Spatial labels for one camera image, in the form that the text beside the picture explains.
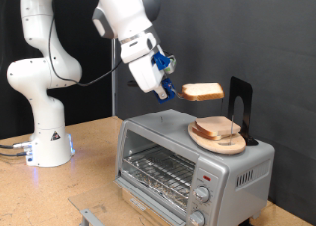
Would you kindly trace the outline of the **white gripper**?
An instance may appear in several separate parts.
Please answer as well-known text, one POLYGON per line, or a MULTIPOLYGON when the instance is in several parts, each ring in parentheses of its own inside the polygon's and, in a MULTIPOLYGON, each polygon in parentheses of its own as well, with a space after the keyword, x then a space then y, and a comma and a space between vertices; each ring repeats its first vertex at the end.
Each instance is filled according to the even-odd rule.
POLYGON ((129 70, 136 80, 140 89, 148 93, 152 90, 162 100, 168 97, 165 89, 161 86, 163 72, 152 63, 152 56, 145 55, 129 63, 129 70))

